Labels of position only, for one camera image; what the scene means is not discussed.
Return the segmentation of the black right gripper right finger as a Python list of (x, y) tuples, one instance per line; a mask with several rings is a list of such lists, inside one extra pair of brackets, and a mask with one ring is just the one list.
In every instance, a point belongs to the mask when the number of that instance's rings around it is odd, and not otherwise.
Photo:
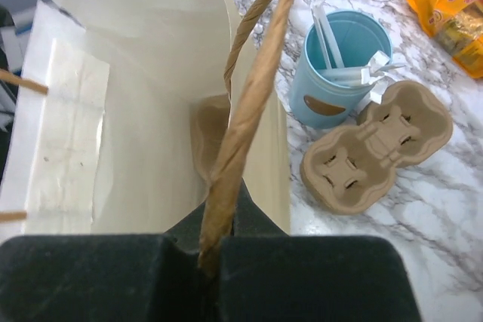
[(420, 321), (398, 251), (370, 235), (289, 236), (241, 186), (220, 254), (220, 321)]

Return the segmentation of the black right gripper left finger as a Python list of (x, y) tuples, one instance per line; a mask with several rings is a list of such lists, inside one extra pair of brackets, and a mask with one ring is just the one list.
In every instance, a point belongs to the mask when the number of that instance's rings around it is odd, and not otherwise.
[(24, 235), (1, 246), (3, 321), (200, 321), (203, 208), (164, 234)]

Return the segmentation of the beige paper bag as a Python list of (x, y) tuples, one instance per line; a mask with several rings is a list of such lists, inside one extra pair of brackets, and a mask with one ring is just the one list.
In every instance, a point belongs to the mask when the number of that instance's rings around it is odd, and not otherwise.
[(205, 199), (215, 141), (260, 116), (243, 179), (290, 229), (275, 73), (294, 0), (38, 2), (1, 183), (1, 239), (165, 232)]

